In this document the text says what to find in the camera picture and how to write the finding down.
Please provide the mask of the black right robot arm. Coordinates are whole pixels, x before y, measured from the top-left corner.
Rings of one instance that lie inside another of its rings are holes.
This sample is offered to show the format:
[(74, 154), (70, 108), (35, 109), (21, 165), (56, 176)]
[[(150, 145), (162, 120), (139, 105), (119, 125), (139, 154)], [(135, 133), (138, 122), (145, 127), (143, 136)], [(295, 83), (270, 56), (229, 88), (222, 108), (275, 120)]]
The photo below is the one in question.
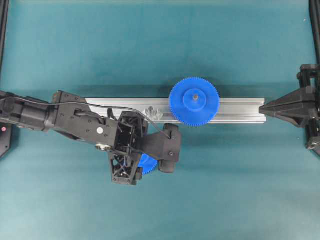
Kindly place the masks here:
[(320, 154), (320, 66), (303, 64), (299, 89), (259, 108), (259, 113), (305, 129), (305, 147)]

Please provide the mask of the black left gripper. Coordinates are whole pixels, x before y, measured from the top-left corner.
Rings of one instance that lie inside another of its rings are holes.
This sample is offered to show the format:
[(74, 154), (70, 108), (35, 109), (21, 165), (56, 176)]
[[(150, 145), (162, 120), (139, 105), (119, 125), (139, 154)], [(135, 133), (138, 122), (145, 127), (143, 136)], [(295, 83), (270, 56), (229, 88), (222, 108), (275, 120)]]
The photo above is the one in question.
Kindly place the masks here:
[(86, 99), (68, 92), (58, 91), (52, 97), (54, 118), (52, 130), (75, 141), (95, 145), (108, 153), (111, 181), (115, 184), (135, 186), (143, 177), (139, 167), (141, 154), (131, 153), (138, 140), (147, 135), (148, 123), (143, 116), (123, 111), (119, 118), (91, 111)]

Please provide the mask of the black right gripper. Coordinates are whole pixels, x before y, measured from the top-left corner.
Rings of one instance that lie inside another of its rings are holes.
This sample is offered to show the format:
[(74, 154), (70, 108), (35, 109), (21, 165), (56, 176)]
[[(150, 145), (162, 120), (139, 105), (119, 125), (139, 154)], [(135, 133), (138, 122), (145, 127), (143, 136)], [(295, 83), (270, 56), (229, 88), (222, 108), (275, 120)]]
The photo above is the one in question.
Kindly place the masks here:
[(259, 113), (268, 117), (276, 118), (294, 125), (297, 128), (304, 128), (310, 118), (308, 115), (276, 112), (278, 110), (288, 110), (298, 104), (312, 102), (312, 86), (320, 88), (320, 65), (302, 64), (300, 72), (297, 74), (299, 89), (277, 99), (273, 100), (259, 108)]

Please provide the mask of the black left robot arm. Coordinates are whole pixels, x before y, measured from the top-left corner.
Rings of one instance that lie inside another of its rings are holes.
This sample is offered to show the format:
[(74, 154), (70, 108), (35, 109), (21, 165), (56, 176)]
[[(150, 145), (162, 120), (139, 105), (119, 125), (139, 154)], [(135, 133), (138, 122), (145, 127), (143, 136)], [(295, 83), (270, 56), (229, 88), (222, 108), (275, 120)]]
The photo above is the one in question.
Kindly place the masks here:
[(106, 108), (106, 116), (93, 112), (86, 99), (57, 91), (52, 102), (0, 93), (0, 121), (32, 131), (53, 130), (71, 140), (94, 145), (107, 152), (111, 180), (136, 185), (142, 179), (138, 140), (146, 136), (148, 123), (137, 112), (122, 111), (119, 118)]

